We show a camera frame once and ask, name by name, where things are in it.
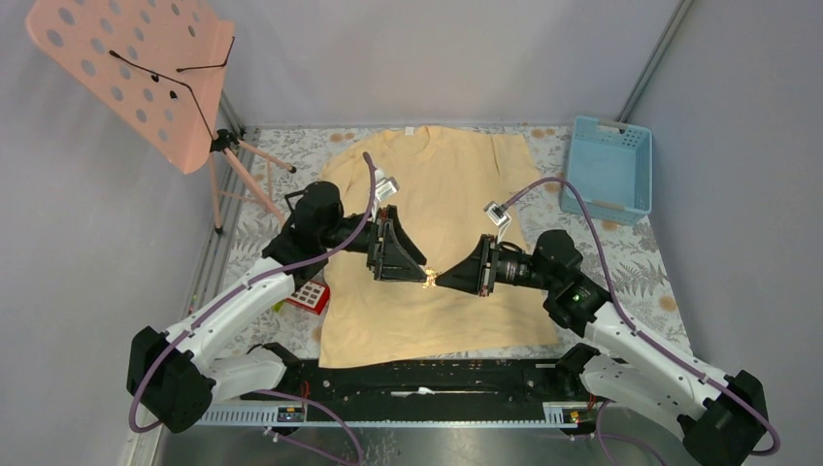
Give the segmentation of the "yellow shirt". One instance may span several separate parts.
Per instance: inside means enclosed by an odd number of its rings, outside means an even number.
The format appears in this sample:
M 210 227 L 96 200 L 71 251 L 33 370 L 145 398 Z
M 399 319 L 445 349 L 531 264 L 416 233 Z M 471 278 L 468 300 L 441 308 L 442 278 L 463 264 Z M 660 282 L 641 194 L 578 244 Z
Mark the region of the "yellow shirt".
M 370 165 L 396 180 L 399 189 L 389 201 L 437 273 L 494 231 L 484 210 L 489 202 L 508 199 L 540 175 L 520 134 L 387 130 L 332 157 L 321 171 L 338 187 L 348 214 L 366 209 Z M 331 289 L 320 339 L 325 368 L 558 341 L 536 289 L 496 286 L 478 297 L 423 283 L 378 282 L 364 257 L 351 252 L 332 256 L 323 277 Z

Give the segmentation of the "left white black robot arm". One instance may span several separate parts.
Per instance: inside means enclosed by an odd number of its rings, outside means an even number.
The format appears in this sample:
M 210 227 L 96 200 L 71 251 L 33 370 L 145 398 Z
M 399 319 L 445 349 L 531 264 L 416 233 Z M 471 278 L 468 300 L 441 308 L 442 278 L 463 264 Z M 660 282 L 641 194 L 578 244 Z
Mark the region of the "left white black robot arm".
M 426 282 L 425 256 L 403 231 L 396 206 L 381 204 L 398 190 L 394 179 L 380 179 L 366 211 L 352 216 L 344 215 L 333 183 L 315 182 L 288 194 L 297 202 L 285 225 L 229 289 L 166 330 L 148 326 L 133 338 L 126 387 L 134 406 L 181 433 L 214 402 L 260 389 L 279 399 L 295 395 L 302 376 L 274 346 L 227 359 L 218 354 L 261 314 L 306 285 L 337 252 L 364 254 L 377 281 Z

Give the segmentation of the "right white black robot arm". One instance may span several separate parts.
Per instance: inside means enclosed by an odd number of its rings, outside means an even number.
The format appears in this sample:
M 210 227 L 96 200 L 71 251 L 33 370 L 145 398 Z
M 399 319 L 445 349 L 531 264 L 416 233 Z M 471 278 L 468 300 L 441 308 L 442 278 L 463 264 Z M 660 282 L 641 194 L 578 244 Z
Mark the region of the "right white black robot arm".
M 701 465 L 742 465 L 767 432 L 762 383 L 745 370 L 732 376 L 654 334 L 619 310 L 581 272 L 581 261 L 564 230 L 545 231 L 531 253 L 483 235 L 435 282 L 482 297 L 498 284 L 545 291 L 550 318 L 582 340 L 556 375 L 562 395 L 579 400 L 590 392 L 645 416 L 678 437 Z

